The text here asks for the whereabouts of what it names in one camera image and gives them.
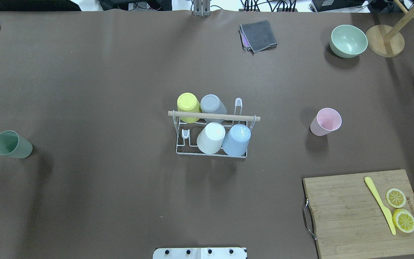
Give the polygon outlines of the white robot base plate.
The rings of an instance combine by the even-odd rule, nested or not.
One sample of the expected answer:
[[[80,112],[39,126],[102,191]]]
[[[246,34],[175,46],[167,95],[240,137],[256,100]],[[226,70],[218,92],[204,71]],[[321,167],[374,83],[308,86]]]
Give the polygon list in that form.
[[[153,259],[247,259],[246,248],[242,247],[182,247],[159,248]]]

